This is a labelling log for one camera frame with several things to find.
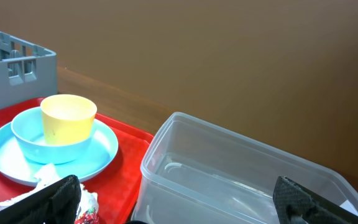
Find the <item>white napkin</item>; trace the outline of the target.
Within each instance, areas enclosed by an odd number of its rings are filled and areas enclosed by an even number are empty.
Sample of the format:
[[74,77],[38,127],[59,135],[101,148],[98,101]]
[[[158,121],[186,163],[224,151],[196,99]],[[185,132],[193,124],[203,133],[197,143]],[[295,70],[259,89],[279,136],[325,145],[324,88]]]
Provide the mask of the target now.
[[[57,174],[57,170],[53,164],[42,166],[42,168],[34,174],[34,178],[37,181],[37,185],[33,190],[0,202],[0,211],[62,179]],[[76,212],[76,221],[79,221],[80,218],[84,218],[85,215],[97,215],[99,211],[98,194],[96,192],[88,192],[83,184],[80,184],[80,189],[81,200]]]

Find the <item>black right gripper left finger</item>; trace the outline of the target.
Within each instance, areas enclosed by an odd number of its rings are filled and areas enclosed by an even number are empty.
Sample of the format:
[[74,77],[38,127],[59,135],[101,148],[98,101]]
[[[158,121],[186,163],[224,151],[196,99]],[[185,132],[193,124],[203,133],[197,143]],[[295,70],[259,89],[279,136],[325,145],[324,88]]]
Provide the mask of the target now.
[[0,224],[74,224],[80,181],[69,175],[0,211]]

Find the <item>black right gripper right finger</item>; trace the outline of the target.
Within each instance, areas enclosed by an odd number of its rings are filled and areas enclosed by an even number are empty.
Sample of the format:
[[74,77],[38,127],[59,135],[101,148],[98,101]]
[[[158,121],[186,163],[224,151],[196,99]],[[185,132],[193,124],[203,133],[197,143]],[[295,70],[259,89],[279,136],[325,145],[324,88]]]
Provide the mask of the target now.
[[280,224],[358,224],[358,216],[288,177],[278,177],[273,203]]

